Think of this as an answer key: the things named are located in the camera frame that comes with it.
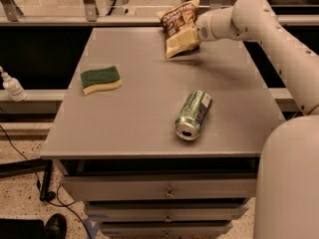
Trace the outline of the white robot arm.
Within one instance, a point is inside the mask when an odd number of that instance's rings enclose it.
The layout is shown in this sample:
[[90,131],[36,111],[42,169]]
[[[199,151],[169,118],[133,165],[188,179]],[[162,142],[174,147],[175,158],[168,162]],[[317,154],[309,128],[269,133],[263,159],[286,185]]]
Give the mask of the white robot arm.
[[277,20],[267,0],[237,0],[196,20],[199,38],[255,41],[301,112],[263,145],[253,239],[319,239],[319,57]]

